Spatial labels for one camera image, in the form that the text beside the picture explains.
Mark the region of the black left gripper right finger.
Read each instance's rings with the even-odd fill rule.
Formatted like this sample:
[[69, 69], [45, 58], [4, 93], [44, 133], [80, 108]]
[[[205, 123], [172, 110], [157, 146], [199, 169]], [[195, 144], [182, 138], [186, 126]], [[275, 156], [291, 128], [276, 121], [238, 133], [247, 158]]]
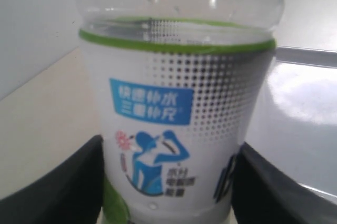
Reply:
[[247, 143], [236, 160], [232, 208], [238, 223], [336, 223], [336, 204], [296, 183]]

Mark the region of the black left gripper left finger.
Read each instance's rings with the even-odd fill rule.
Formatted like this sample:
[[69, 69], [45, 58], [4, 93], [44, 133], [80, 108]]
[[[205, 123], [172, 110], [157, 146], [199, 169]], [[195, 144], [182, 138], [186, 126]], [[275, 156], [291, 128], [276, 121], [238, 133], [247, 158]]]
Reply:
[[53, 171], [2, 199], [1, 223], [96, 223], [103, 178], [103, 139], [96, 135]]

